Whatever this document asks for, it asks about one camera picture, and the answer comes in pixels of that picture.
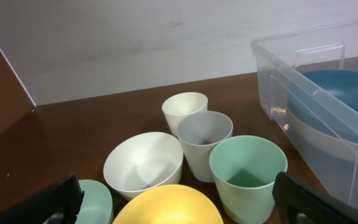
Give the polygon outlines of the mint green small bowl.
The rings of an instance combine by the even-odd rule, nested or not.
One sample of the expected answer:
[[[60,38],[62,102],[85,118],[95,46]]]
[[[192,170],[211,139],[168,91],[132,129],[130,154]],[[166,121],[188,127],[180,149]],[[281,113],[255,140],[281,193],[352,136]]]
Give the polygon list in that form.
[[[75,224],[111,224],[114,220],[109,189],[96,180],[79,180],[85,193]]]

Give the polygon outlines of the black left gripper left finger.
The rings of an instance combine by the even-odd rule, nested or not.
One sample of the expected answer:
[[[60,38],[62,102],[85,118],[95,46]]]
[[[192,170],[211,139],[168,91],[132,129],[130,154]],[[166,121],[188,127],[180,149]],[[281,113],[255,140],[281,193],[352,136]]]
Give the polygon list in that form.
[[[0,224],[75,223],[84,196],[72,174],[0,212]]]

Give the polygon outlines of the white small bowl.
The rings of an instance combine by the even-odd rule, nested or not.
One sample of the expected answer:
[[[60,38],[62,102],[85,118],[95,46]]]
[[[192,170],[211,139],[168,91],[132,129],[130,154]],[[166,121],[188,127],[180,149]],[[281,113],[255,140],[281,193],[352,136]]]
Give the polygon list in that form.
[[[184,153],[171,134],[149,132],[133,136],[108,155],[103,176],[126,200],[160,185],[178,184]]]

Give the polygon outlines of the cream shallow bowl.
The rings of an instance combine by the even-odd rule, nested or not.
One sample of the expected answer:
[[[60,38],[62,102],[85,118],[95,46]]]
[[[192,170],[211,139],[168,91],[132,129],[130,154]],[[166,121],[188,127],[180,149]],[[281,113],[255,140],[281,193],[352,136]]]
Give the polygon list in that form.
[[[358,201],[358,144],[317,131],[290,111],[287,115],[303,147],[321,159],[312,159],[311,168],[324,188],[343,202]]]

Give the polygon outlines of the clear plastic storage bin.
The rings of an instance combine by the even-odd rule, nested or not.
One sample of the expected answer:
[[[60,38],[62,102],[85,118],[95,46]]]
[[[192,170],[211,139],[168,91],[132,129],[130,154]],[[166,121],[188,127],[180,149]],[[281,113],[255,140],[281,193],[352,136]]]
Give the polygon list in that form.
[[[250,46],[257,61],[261,107],[315,174],[311,160],[321,159],[303,147],[292,129],[287,115],[289,87],[298,86],[358,134],[358,112],[303,75],[315,70],[358,71],[358,21],[263,37],[253,40]],[[358,209],[358,201],[350,199],[345,203]]]

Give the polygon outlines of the cream white cup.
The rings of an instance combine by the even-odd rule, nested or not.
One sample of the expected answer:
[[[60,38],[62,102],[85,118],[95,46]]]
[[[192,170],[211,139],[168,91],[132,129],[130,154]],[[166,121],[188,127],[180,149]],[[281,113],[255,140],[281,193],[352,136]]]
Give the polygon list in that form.
[[[186,116],[208,110],[208,98],[198,92],[184,92],[171,96],[162,105],[167,124],[171,133],[177,137],[179,122]]]

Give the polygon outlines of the mint green cup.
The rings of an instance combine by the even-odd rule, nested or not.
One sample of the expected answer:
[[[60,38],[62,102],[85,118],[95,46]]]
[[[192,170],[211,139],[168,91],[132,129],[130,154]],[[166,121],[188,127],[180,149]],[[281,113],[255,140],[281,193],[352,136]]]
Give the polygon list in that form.
[[[275,178],[288,169],[285,153],[258,136],[234,136],[209,158],[223,209],[236,223],[264,223],[272,213]]]

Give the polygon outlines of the yellow small bowl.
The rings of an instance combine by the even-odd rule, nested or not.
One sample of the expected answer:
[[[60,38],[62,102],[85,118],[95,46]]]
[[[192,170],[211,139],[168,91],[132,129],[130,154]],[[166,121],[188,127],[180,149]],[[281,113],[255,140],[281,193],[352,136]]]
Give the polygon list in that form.
[[[220,212],[205,194],[185,185],[162,185],[133,198],[114,224],[223,224]]]

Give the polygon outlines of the grey cup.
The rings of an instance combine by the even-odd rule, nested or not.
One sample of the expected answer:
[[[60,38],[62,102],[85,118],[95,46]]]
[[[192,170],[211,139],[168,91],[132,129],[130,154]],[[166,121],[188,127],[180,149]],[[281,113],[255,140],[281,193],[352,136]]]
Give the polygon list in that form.
[[[233,129],[231,118],[217,111],[194,113],[180,121],[177,136],[196,179],[214,181],[209,165],[211,152],[220,142],[232,137]]]

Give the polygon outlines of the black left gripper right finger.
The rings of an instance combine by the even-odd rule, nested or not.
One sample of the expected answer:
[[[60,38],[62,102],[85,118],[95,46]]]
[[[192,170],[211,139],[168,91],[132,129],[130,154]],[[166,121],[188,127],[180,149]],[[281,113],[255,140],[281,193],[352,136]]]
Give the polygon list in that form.
[[[272,190],[282,223],[358,224],[358,210],[340,200],[279,172]]]

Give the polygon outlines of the dark blue bowl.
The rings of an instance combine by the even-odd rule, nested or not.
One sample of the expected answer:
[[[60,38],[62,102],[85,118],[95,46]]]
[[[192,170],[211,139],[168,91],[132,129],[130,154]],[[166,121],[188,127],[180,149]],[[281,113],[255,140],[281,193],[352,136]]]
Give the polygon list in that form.
[[[306,78],[326,90],[358,112],[358,71],[352,70],[315,70],[305,72]],[[289,110],[309,127],[332,137],[340,135],[343,139],[358,143],[358,134],[338,120],[329,111],[315,102],[295,84],[289,87]]]

